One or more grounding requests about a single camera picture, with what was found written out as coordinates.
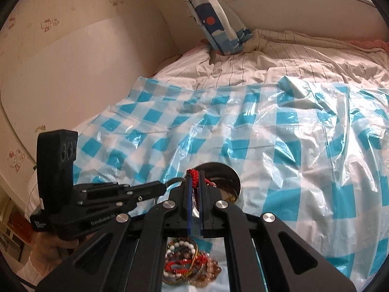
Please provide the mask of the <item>person's left hand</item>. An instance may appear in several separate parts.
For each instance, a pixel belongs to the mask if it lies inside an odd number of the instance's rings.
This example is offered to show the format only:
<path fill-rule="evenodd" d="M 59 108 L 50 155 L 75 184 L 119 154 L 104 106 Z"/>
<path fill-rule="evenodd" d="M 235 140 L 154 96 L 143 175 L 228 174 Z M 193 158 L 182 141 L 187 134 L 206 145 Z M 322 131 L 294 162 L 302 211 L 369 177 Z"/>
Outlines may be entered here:
<path fill-rule="evenodd" d="M 41 275 L 47 275 L 63 260 L 62 250 L 77 249 L 82 244 L 78 239 L 64 241 L 56 234 L 36 233 L 30 261 Z"/>

